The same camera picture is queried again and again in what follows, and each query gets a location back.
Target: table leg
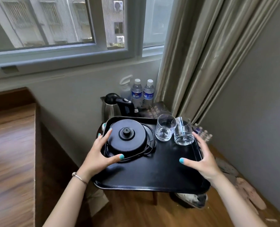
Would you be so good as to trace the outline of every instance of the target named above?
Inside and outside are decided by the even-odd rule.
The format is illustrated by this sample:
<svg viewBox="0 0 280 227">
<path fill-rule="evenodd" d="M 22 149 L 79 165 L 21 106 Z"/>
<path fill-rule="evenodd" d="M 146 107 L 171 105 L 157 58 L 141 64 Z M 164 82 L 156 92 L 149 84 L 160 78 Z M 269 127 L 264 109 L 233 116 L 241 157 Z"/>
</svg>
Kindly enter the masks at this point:
<svg viewBox="0 0 280 227">
<path fill-rule="evenodd" d="M 154 205 L 158 205 L 158 192 L 153 192 L 153 203 Z"/>
</svg>

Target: bracelet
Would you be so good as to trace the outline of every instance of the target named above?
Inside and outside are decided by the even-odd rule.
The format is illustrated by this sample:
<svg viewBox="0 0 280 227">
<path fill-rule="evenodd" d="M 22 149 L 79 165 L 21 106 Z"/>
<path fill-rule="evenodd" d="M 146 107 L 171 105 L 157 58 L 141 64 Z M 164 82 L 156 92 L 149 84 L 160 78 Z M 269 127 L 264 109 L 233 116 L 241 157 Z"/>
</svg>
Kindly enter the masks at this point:
<svg viewBox="0 0 280 227">
<path fill-rule="evenodd" d="M 80 181 L 82 181 L 82 182 L 85 183 L 86 185 L 88 184 L 88 183 L 86 183 L 84 180 L 82 180 L 82 178 L 79 177 L 79 176 L 76 174 L 76 172 L 73 172 L 73 173 L 72 173 L 72 177 L 77 177 Z"/>
</svg>

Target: empty glass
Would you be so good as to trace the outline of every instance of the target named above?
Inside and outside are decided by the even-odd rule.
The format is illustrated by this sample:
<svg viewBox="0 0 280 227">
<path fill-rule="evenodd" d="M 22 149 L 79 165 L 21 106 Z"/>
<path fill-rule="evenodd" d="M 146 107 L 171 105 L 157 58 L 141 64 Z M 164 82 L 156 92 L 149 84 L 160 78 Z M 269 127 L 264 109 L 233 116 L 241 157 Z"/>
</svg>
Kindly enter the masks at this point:
<svg viewBox="0 0 280 227">
<path fill-rule="evenodd" d="M 156 127 L 156 137 L 160 141 L 168 141 L 171 139 L 176 128 L 177 122 L 175 117 L 169 114 L 162 114 L 158 117 Z"/>
<path fill-rule="evenodd" d="M 179 145 L 189 145 L 194 142 L 194 136 L 192 134 L 191 120 L 184 121 L 182 117 L 176 118 L 177 126 L 174 131 L 175 142 Z"/>
</svg>

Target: curtain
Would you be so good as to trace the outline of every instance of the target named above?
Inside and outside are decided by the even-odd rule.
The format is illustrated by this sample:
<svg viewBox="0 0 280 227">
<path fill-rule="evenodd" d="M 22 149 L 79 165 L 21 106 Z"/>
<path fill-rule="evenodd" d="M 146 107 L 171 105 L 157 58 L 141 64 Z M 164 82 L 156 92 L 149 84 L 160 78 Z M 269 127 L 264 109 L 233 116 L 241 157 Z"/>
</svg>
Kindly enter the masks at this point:
<svg viewBox="0 0 280 227">
<path fill-rule="evenodd" d="M 175 0 L 155 102 L 200 122 L 280 0 Z"/>
</svg>

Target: electric kettle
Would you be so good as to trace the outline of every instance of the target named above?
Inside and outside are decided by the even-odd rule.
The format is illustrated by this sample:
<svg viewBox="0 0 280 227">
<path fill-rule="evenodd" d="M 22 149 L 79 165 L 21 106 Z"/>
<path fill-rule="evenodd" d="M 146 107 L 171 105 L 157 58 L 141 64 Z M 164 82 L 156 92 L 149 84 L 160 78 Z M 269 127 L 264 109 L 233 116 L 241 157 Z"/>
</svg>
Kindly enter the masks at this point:
<svg viewBox="0 0 280 227">
<path fill-rule="evenodd" d="M 134 117 L 134 104 L 128 99 L 121 98 L 116 93 L 109 93 L 102 100 L 102 122 L 114 116 Z"/>
</svg>

